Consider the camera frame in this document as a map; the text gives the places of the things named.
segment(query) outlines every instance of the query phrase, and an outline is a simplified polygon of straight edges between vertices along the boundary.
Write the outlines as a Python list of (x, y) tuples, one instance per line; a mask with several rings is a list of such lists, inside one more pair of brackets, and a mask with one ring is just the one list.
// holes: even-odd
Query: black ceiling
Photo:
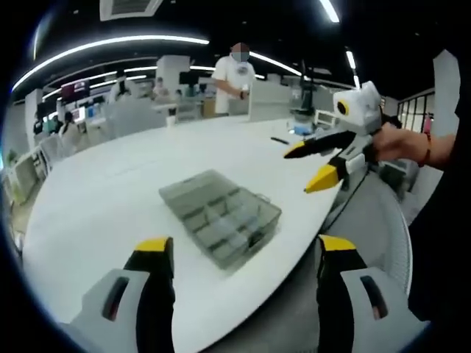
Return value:
[[(308, 67), (326, 68), (331, 76), (314, 76), (353, 85), (345, 56), (348, 47), (355, 55), (360, 80), (372, 80), (381, 94), (396, 99), (433, 87), (432, 59), (443, 48), (440, 7), (426, 0), (330, 2), (339, 14), (339, 24), (329, 21), (319, 0), (163, 0), (152, 18), (105, 22), (99, 20), (99, 0), (61, 1), (41, 24), (36, 61), (25, 56), (18, 77), (66, 49), (106, 38), (170, 34), (204, 38), (210, 44), (125, 43), (84, 51), (33, 75), (15, 91), (14, 98), (21, 99), (59, 76), (124, 58), (188, 54), (194, 65), (214, 66), (216, 55), (228, 53), (239, 41), (293, 68), (299, 69), (301, 60)], [(252, 63), (259, 74), (289, 74), (260, 60)]]

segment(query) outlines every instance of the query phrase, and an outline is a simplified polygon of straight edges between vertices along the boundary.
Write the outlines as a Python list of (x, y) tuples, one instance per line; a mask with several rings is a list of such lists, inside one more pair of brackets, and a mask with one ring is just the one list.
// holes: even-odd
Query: face mask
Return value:
[(249, 53), (246, 51), (233, 52), (231, 55), (238, 63), (246, 62), (249, 59)]

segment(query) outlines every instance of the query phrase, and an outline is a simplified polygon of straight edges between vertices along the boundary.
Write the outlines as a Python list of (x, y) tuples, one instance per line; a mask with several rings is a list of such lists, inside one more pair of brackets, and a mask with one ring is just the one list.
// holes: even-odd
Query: person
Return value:
[(38, 117), (38, 112), (35, 113), (35, 123), (33, 125), (32, 131), (35, 135), (39, 135), (43, 132), (43, 119)]
[(129, 97), (133, 99), (139, 98), (139, 87), (133, 81), (126, 79), (126, 74), (123, 70), (118, 70), (116, 73), (116, 84), (111, 88), (108, 102), (115, 103)]
[(59, 131), (60, 131), (60, 128), (63, 126), (63, 122), (59, 120), (59, 118), (57, 117), (57, 115), (55, 117), (52, 118), (52, 130), (51, 130), (51, 133), (54, 133), (54, 134), (58, 134)]
[(455, 110), (459, 119), (457, 133), (438, 137), (396, 129), (386, 123), (373, 138), (378, 160), (408, 158), (444, 171), (427, 204), (409, 226), (413, 273), (408, 305), (418, 319), (431, 321), (429, 330), (417, 339), (421, 352), (432, 352), (434, 340), (464, 339), (459, 337), (457, 328), (466, 317), (463, 308), (468, 293), (469, 254), (465, 244), (470, 216), (466, 207), (469, 195), (466, 153), (471, 67), (466, 52), (457, 51), (454, 55), (461, 76)]
[(175, 100), (177, 101), (181, 101), (182, 100), (182, 97), (183, 97), (183, 93), (182, 93), (182, 90), (176, 90), (175, 91)]
[(169, 90), (163, 85), (163, 78), (158, 77), (156, 80), (157, 84), (154, 87), (155, 98), (168, 98)]
[(237, 43), (231, 48), (230, 56), (222, 57), (216, 63), (212, 78), (216, 83), (217, 115), (229, 113), (229, 99), (247, 99), (249, 87), (255, 80), (255, 70), (248, 63), (249, 47)]
[(60, 127), (59, 137), (63, 142), (63, 147), (67, 155), (71, 156), (77, 152), (82, 136), (75, 125), (74, 116), (71, 112), (65, 112), (64, 124)]

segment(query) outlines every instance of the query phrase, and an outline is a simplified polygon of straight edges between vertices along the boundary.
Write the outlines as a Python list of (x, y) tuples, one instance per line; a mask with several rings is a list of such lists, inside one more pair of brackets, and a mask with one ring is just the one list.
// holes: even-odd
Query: chair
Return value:
[(166, 125), (166, 115), (152, 109), (148, 99), (117, 101), (107, 108), (107, 123), (114, 138)]
[(40, 148), (46, 160), (47, 171), (50, 172), (54, 165), (65, 158), (65, 152), (58, 135), (52, 135), (40, 142)]
[(35, 135), (34, 139), (35, 139), (35, 146), (39, 145), (39, 143), (44, 140), (45, 138), (47, 138), (49, 136), (49, 134), (45, 131), (42, 131), (40, 132), (39, 134)]

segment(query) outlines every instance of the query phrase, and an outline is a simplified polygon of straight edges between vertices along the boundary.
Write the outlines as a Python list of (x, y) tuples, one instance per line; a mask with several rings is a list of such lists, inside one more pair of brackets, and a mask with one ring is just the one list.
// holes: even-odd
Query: red bracelet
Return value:
[(424, 132), (424, 134), (425, 134), (425, 136), (427, 136), (428, 146), (427, 146), (427, 153), (425, 154), (424, 159), (422, 160), (421, 163), (419, 163), (420, 168), (428, 163), (428, 160), (430, 159), (430, 150), (431, 150), (431, 146), (432, 146), (432, 139), (430, 137), (430, 133), (429, 132)]

